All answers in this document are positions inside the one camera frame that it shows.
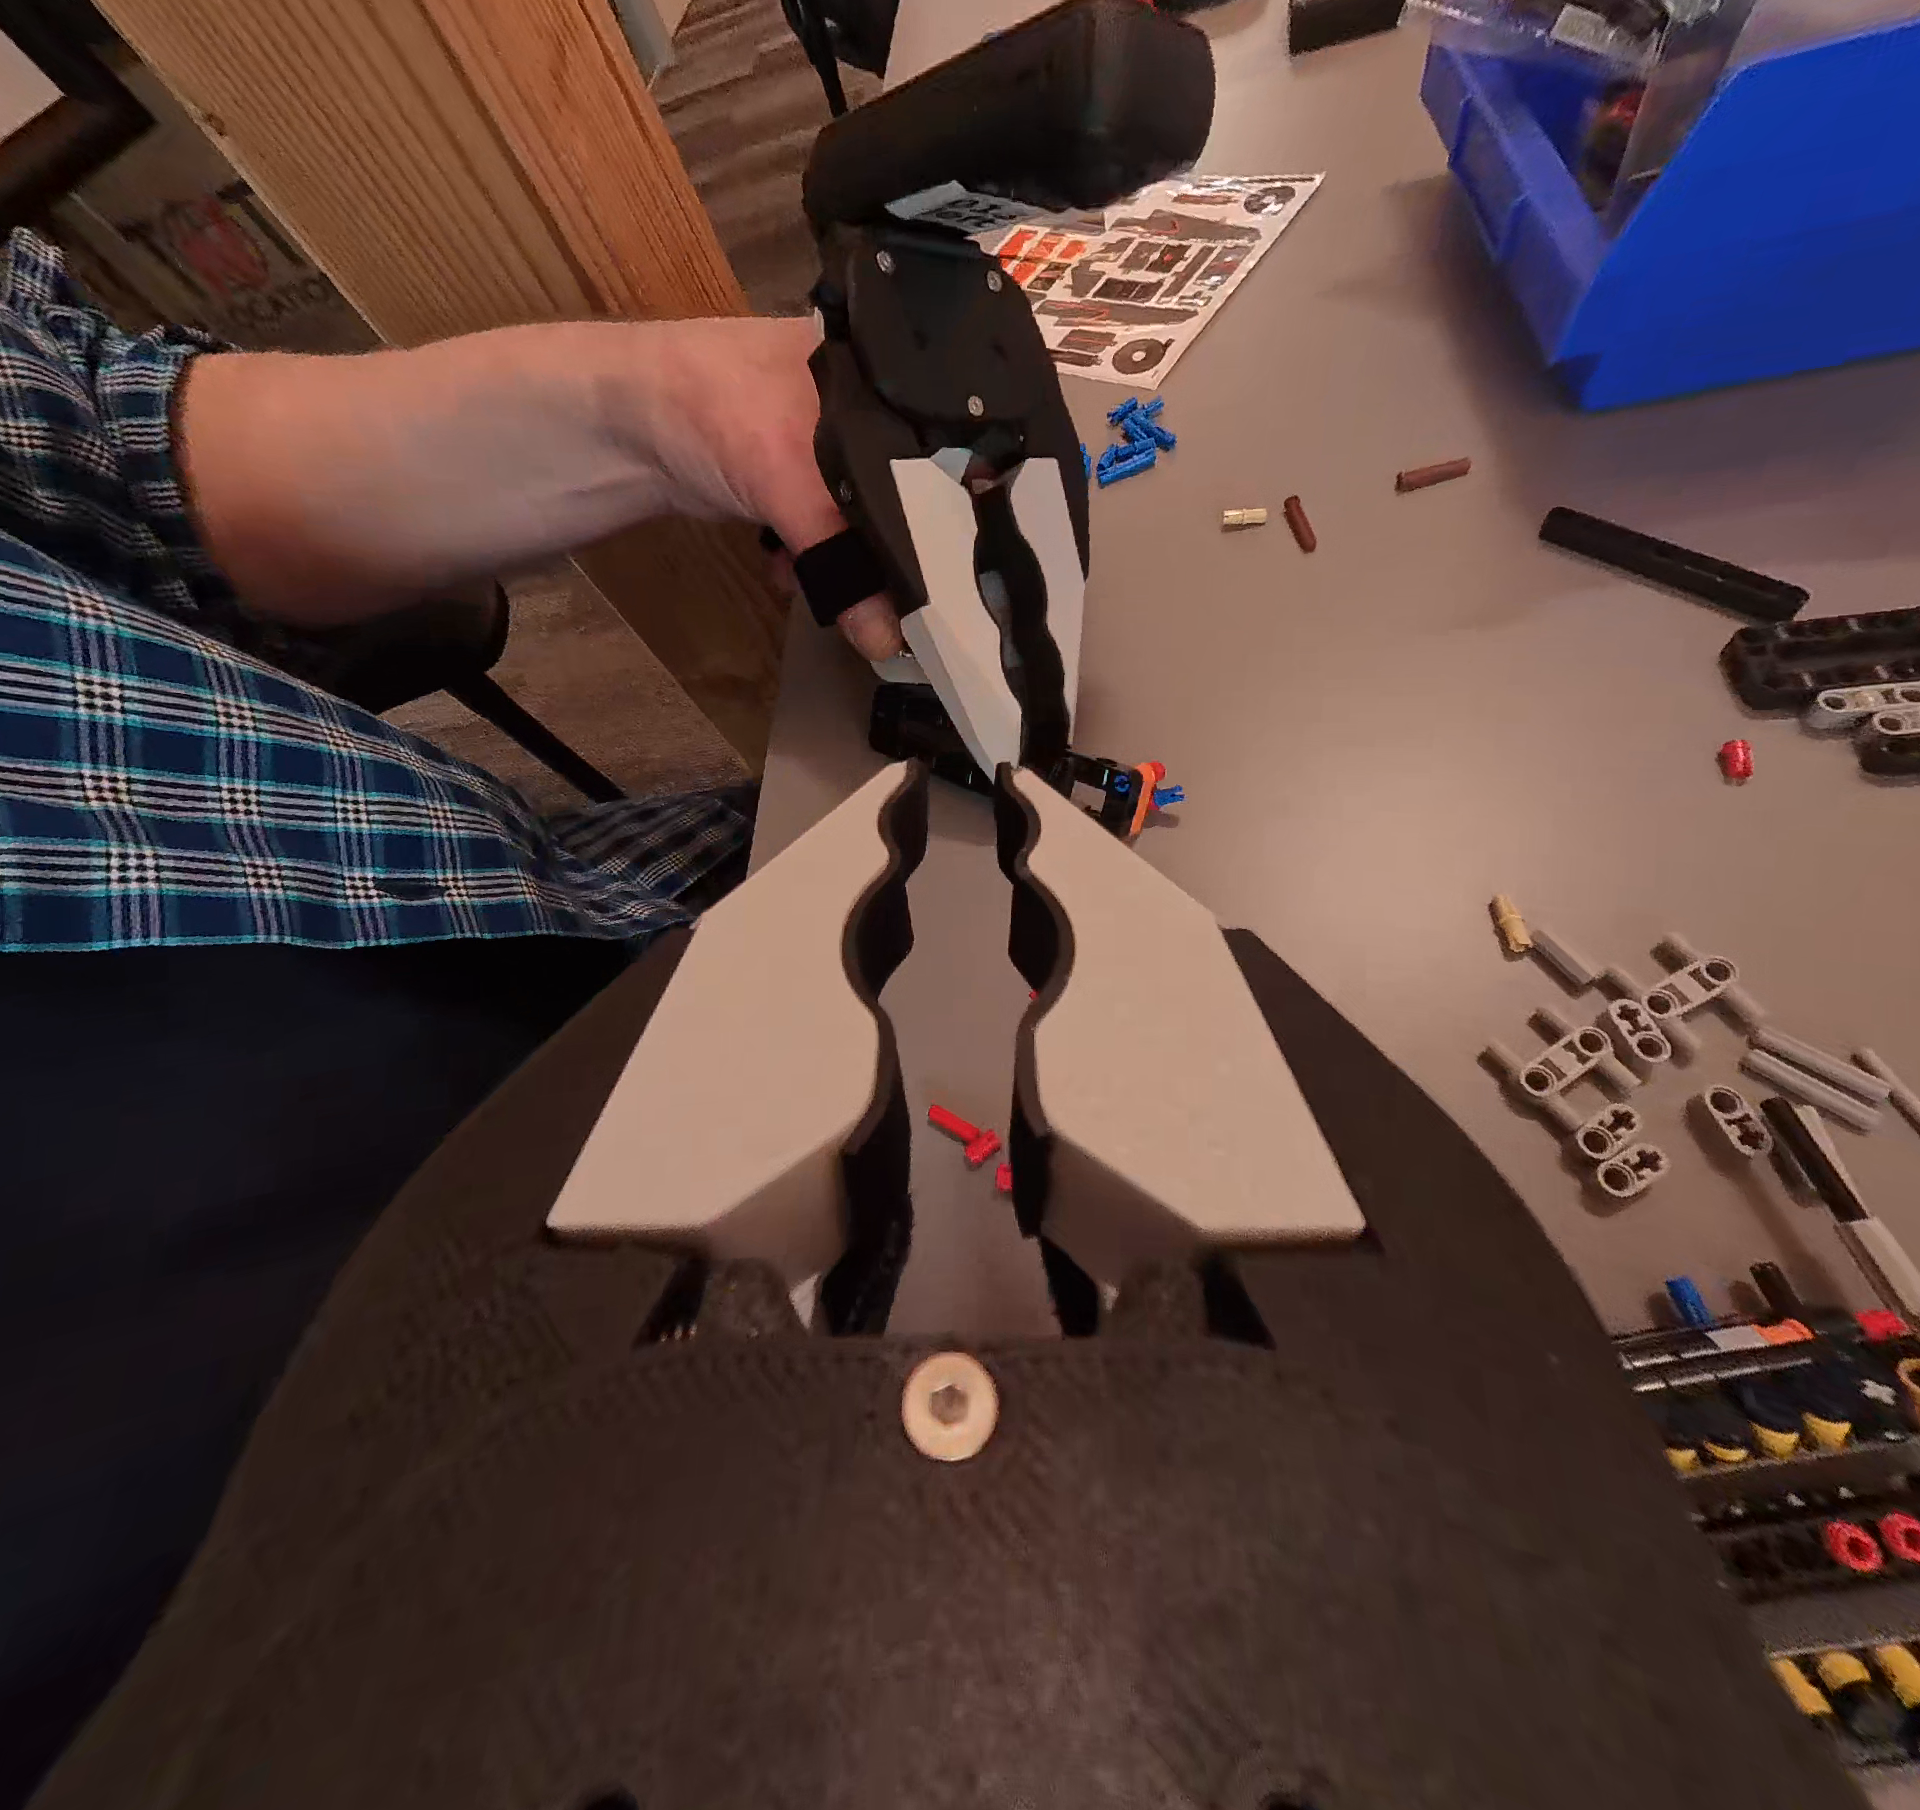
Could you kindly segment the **blue plastic bin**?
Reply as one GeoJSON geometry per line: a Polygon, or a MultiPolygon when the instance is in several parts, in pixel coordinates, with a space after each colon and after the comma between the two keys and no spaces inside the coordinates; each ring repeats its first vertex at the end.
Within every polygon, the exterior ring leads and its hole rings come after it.
{"type": "Polygon", "coordinates": [[[1616,234],[1556,140],[1590,92],[1441,43],[1422,75],[1478,243],[1579,409],[1915,348],[1914,19],[1733,68],[1616,234]]]}

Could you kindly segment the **long black lego beam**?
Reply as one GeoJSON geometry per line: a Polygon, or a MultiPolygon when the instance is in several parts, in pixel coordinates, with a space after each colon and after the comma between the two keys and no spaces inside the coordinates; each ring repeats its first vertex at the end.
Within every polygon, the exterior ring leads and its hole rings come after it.
{"type": "Polygon", "coordinates": [[[1541,544],[1672,591],[1744,623],[1788,623],[1810,603],[1806,587],[1784,580],[1567,507],[1547,511],[1541,544]]]}

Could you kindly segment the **black lego frame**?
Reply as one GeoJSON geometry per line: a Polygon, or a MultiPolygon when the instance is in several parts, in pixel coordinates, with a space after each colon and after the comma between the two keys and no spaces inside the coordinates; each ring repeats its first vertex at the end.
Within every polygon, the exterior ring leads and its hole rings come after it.
{"type": "Polygon", "coordinates": [[[1827,690],[1917,681],[1917,608],[1806,618],[1737,630],[1720,674],[1751,714],[1793,714],[1827,690]]]}

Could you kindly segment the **wooden cabinet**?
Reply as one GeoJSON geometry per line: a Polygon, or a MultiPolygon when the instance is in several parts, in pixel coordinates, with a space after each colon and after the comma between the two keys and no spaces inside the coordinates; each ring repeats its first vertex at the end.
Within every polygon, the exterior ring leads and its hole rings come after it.
{"type": "MultiPolygon", "coordinates": [[[[94,0],[386,348],[746,316],[606,0],[94,0]]],[[[670,508],[566,555],[766,763],[788,611],[756,528],[670,508]]]]}

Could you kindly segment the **pile of blue lego pins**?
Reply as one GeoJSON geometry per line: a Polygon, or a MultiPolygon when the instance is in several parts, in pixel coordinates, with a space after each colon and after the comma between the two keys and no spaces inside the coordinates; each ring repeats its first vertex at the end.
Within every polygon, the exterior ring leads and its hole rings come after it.
{"type": "Polygon", "coordinates": [[[1097,490],[1109,490],[1152,471],[1179,448],[1178,433],[1163,418],[1163,398],[1156,393],[1128,396],[1107,410],[1111,440],[1093,456],[1083,446],[1083,463],[1097,490]]]}

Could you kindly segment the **assorted coloured lego parts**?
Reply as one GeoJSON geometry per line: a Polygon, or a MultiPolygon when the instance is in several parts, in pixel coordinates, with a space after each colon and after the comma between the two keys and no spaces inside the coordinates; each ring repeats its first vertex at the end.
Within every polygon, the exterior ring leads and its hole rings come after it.
{"type": "Polygon", "coordinates": [[[1668,1322],[1613,1354],[1802,1721],[1858,1774],[1915,1781],[1915,1334],[1755,1276],[1770,1314],[1715,1317],[1672,1279],[1668,1322]]]}

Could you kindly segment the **lego sticker sheet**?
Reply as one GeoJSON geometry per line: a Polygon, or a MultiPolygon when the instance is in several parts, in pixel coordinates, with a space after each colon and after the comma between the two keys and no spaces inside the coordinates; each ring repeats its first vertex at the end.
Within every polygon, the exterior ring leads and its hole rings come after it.
{"type": "Polygon", "coordinates": [[[1056,371],[1152,392],[1324,186],[1322,170],[1191,172],[1100,212],[978,235],[1056,371]]]}

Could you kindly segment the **black lego beam assembly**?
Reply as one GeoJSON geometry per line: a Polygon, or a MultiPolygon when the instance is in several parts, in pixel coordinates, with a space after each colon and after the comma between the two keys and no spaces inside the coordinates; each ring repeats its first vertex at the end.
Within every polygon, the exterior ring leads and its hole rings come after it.
{"type": "MultiPolygon", "coordinates": [[[[933,778],[989,797],[994,778],[965,749],[935,692],[924,683],[882,681],[869,706],[869,747],[883,758],[921,758],[933,778]]],[[[1104,831],[1128,842],[1148,819],[1181,805],[1183,788],[1160,762],[1121,763],[1068,751],[1049,771],[1052,790],[1077,805],[1104,831]]]]}

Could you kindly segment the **person's left forearm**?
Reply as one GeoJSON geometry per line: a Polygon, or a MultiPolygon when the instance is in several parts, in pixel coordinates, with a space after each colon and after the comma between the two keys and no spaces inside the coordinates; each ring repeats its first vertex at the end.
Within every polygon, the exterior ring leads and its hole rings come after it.
{"type": "Polygon", "coordinates": [[[204,354],[176,409],[204,552],[269,619],[330,627],[586,548],[670,507],[611,323],[417,348],[204,354]]]}

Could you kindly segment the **person's left hand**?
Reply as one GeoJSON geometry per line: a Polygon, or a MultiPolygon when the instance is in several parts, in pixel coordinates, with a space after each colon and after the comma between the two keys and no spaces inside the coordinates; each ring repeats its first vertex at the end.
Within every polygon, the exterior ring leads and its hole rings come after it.
{"type": "Polygon", "coordinates": [[[700,316],[639,327],[643,456],[672,513],[770,532],[771,573],[799,587],[799,558],[845,530],[812,433],[812,316],[700,316]]]}

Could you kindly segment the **orange printed picture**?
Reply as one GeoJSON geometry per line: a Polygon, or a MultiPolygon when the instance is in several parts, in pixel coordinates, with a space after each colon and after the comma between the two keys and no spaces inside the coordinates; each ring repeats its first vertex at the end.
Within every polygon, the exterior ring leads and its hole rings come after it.
{"type": "Polygon", "coordinates": [[[135,140],[47,211],[46,231],[128,329],[192,327],[244,351],[378,348],[372,326],[192,126],[135,140]]]}

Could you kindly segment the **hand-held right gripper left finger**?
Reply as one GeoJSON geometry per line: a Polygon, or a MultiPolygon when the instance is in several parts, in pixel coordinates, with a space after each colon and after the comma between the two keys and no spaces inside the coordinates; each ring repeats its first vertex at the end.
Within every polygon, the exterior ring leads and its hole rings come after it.
{"type": "Polygon", "coordinates": [[[547,1211],[816,1282],[835,1336],[886,1328],[911,1247],[911,1114],[882,992],[911,952],[919,766],[880,767],[710,907],[547,1211]]]}

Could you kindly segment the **pile of grey lego connectors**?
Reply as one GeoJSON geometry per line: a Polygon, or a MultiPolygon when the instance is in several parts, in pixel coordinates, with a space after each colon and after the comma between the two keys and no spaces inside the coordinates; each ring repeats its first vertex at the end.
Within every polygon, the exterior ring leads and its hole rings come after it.
{"type": "Polygon", "coordinates": [[[1696,1066],[1694,1028],[1706,1019],[1721,1019],[1740,1044],[1733,1080],[1683,1094],[1679,1119],[1710,1160],[1744,1168],[1782,1150],[1761,1114],[1768,1096],[1811,1112],[1814,1131],[1871,1135],[1888,1116],[1915,1126],[1914,1085],[1871,1050],[1842,1058],[1788,1034],[1730,958],[1668,936],[1655,948],[1662,970],[1641,983],[1545,927],[1527,927],[1534,948],[1509,961],[1541,967],[1572,1005],[1541,1008],[1524,1048],[1487,1044],[1481,1066],[1515,1112],[1554,1132],[1597,1208],[1637,1203],[1672,1172],[1674,1152],[1644,1098],[1662,1072],[1696,1066]]]}

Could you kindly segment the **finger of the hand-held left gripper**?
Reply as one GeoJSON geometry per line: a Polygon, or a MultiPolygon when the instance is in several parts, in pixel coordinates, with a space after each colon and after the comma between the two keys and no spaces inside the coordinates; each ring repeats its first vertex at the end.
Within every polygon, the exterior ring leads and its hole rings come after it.
{"type": "Polygon", "coordinates": [[[1056,771],[1074,742],[1083,674],[1086,560],[1061,467],[1030,456],[972,473],[973,573],[992,623],[989,681],[1012,699],[1013,742],[996,753],[1056,771]]]}
{"type": "Polygon", "coordinates": [[[1038,767],[1033,638],[1038,569],[1020,530],[996,530],[982,584],[973,494],[931,458],[893,458],[917,606],[901,625],[972,758],[985,771],[1038,767]]]}

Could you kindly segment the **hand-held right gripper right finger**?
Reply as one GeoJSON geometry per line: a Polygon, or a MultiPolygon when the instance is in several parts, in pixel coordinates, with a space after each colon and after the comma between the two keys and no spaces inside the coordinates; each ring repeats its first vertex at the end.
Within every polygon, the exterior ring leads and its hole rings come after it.
{"type": "Polygon", "coordinates": [[[1152,1268],[1349,1247],[1367,1222],[1217,918],[1031,769],[1000,766],[1009,960],[1030,991],[1009,1126],[1059,1328],[1152,1268]]]}

